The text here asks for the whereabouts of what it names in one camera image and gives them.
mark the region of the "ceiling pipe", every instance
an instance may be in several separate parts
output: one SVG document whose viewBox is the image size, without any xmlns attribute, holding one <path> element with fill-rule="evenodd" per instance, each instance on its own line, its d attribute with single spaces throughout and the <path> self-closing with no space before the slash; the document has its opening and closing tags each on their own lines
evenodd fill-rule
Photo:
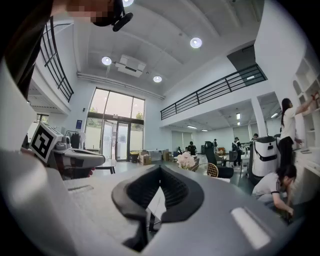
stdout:
<svg viewBox="0 0 320 256">
<path fill-rule="evenodd" d="M 119 86 L 122 88 L 128 88 L 131 89 L 133 91 L 139 92 L 139 93 L 143 93 L 152 97 L 155 97 L 157 99 L 160 100 L 164 100 L 166 97 L 156 94 L 154 92 L 148 91 L 148 90 L 144 90 L 138 87 L 135 87 L 133 85 L 127 84 L 127 83 L 123 83 L 123 82 L 119 82 L 117 80 L 113 80 L 110 78 L 106 78 L 106 77 L 102 77 L 102 76 L 98 76 L 98 75 L 93 75 L 93 74 L 85 74 L 85 73 L 77 73 L 77 77 L 80 79 L 84 79 L 84 80 L 88 80 L 88 81 L 92 81 L 92 82 L 98 82 L 98 83 L 102 83 L 102 84 L 109 84 L 109 85 L 114 85 L 114 86 Z"/>
</svg>

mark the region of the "fluorescent light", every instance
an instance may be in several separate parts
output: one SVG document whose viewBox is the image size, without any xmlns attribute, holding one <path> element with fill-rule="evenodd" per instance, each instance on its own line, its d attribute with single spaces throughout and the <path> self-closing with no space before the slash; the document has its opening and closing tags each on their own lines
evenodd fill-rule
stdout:
<svg viewBox="0 0 320 256">
<path fill-rule="evenodd" d="M 132 3 L 134 2 L 134 0 L 123 0 L 123 7 L 127 7 L 132 5 Z"/>
<path fill-rule="evenodd" d="M 111 61 L 111 59 L 109 57 L 103 57 L 102 58 L 102 63 L 104 65 L 106 65 L 106 66 L 109 66 L 112 63 L 112 61 Z"/>
<path fill-rule="evenodd" d="M 161 76 L 156 75 L 156 76 L 153 78 L 153 81 L 155 81 L 156 83 L 160 83 L 160 82 L 162 81 L 162 78 L 161 78 Z"/>
<path fill-rule="evenodd" d="M 190 45 L 192 48 L 199 48 L 202 45 L 202 40 L 199 37 L 192 38 Z"/>
</svg>

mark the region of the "blue sign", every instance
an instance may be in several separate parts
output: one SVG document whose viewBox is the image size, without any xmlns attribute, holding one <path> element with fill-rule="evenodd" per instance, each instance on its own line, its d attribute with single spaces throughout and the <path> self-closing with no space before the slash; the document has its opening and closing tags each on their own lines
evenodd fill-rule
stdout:
<svg viewBox="0 0 320 256">
<path fill-rule="evenodd" d="M 77 120 L 75 128 L 76 129 L 81 129 L 81 126 L 82 126 L 82 120 Z"/>
</svg>

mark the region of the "railing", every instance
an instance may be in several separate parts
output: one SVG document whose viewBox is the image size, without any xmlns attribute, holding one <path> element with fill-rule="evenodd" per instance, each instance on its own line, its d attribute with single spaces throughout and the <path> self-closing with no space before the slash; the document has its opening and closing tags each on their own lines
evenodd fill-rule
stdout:
<svg viewBox="0 0 320 256">
<path fill-rule="evenodd" d="M 62 92 L 67 101 L 69 102 L 74 91 L 72 90 L 69 81 L 66 77 L 64 69 L 61 65 L 59 58 L 54 27 L 56 26 L 65 26 L 68 24 L 57 24 L 54 26 L 53 17 L 50 18 L 50 29 L 48 29 L 47 24 L 45 24 L 44 33 L 42 35 L 43 44 L 41 44 L 40 51 L 42 57 L 45 61 L 44 66 L 48 68 L 52 78 L 54 79 L 58 90 Z"/>
<path fill-rule="evenodd" d="M 161 120 L 265 80 L 267 78 L 258 64 L 246 67 L 214 81 L 164 108 L 161 110 Z"/>
</svg>

